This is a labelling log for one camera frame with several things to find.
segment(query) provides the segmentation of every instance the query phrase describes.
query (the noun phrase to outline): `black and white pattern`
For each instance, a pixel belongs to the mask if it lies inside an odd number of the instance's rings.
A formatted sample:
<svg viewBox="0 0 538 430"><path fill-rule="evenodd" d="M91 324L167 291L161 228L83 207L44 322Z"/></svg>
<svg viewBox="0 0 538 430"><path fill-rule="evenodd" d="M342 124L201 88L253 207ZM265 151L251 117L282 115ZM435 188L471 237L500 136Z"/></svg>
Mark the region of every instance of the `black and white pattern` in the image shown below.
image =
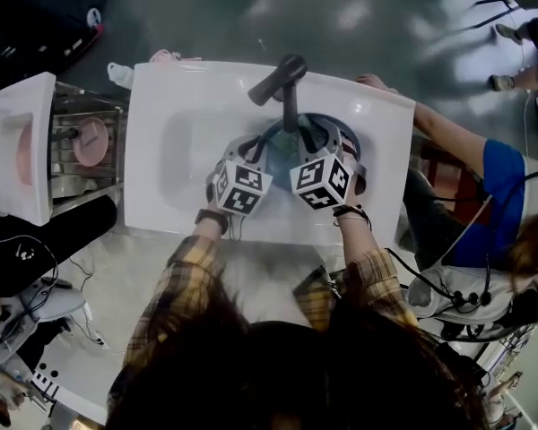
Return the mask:
<svg viewBox="0 0 538 430"><path fill-rule="evenodd" d="M344 199L344 194L349 186L349 173L338 159L333 161L329 185Z"/></svg>
<svg viewBox="0 0 538 430"><path fill-rule="evenodd" d="M223 209L228 211L234 211L243 215L248 215L254 209L259 202L261 196L257 194L248 193L238 188L233 188L227 200L223 204Z"/></svg>
<svg viewBox="0 0 538 430"><path fill-rule="evenodd" d="M221 199L223 197L223 193L225 193L225 190L227 189L227 185L229 184L229 179L227 178L227 167L223 168L219 175L219 179L217 180L217 199Z"/></svg>
<svg viewBox="0 0 538 430"><path fill-rule="evenodd" d="M263 191L263 184L261 182L261 173L255 172L249 168L243 166L237 166L235 170L235 181L240 185L248 186L258 191Z"/></svg>
<svg viewBox="0 0 538 430"><path fill-rule="evenodd" d="M321 159L312 164L307 164L299 172L299 182L297 189L304 188L319 183L323 179L323 167L325 162Z"/></svg>
<svg viewBox="0 0 538 430"><path fill-rule="evenodd" d="M316 211L338 203L337 200L323 187L307 193L300 193L299 197Z"/></svg>

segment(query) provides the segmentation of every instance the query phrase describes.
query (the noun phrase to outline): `white sneaker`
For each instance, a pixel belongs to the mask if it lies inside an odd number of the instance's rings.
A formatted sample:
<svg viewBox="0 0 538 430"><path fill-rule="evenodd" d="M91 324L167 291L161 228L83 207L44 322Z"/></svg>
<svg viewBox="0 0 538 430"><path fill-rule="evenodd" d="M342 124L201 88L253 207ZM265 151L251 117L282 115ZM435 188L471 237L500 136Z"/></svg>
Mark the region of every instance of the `white sneaker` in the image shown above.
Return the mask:
<svg viewBox="0 0 538 430"><path fill-rule="evenodd" d="M490 83L492 88L497 91L514 89L514 80L510 75L492 75Z"/></svg>
<svg viewBox="0 0 538 430"><path fill-rule="evenodd" d="M523 41L517 36L516 31L514 29L504 24L496 24L494 27L496 28L496 32L501 37L504 37L505 39L511 39L517 45L522 46Z"/></svg>

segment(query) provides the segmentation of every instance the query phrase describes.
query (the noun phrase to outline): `black wristband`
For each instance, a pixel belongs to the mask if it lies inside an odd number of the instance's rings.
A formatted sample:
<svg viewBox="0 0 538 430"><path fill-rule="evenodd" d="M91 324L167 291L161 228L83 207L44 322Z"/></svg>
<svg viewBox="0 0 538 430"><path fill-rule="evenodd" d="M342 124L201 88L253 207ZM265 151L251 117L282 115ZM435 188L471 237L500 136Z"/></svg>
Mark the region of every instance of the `black wristband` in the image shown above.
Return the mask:
<svg viewBox="0 0 538 430"><path fill-rule="evenodd" d="M221 227L221 235L223 236L230 227L230 223L227 220L227 217L222 213L217 211L208 211L207 209L201 209L197 212L197 217L195 218L195 224L199 223L202 219L214 219L219 223Z"/></svg>
<svg viewBox="0 0 538 430"><path fill-rule="evenodd" d="M341 207L337 207L334 209L333 216L337 218L337 217L340 217L341 215L344 215L345 213L349 213L350 211L364 218L365 221L367 221L367 224L369 225L369 229L371 231L373 230L373 227L370 223L369 215L365 213L365 211L361 208L360 204L357 204L355 206L342 205Z"/></svg>

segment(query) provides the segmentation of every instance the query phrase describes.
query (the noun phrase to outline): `watch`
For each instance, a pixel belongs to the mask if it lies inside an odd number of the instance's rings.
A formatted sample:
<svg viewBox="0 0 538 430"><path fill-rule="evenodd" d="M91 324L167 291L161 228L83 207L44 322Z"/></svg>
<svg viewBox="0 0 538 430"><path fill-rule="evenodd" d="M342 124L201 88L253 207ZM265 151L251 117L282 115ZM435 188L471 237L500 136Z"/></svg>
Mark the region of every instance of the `watch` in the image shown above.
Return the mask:
<svg viewBox="0 0 538 430"><path fill-rule="evenodd" d="M195 224L199 223L202 219L214 219L219 223L221 227L221 235L223 236L227 229L230 227L230 223L227 221L227 217L222 213L217 211L208 211L207 209L201 209L197 212L197 217L195 218Z"/></svg>

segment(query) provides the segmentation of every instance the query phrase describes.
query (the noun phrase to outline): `sink basin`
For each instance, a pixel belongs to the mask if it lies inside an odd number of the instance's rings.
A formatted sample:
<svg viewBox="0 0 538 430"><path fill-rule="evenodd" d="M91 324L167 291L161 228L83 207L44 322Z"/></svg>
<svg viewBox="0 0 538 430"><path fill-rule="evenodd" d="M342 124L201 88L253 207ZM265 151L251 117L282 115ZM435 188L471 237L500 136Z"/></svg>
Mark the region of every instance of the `sink basin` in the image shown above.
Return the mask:
<svg viewBox="0 0 538 430"><path fill-rule="evenodd" d="M282 104L271 99L258 107L247 96L272 70L221 62L136 66L126 137L127 226L193 231L195 215L206 205L205 179L228 143L262 133L282 115ZM368 170L362 204L379 244L391 245L408 167L414 102L314 73L299 83L298 102L300 113L334 116L359 137ZM241 239L341 243L329 209L312 211L276 186L243 221Z"/></svg>

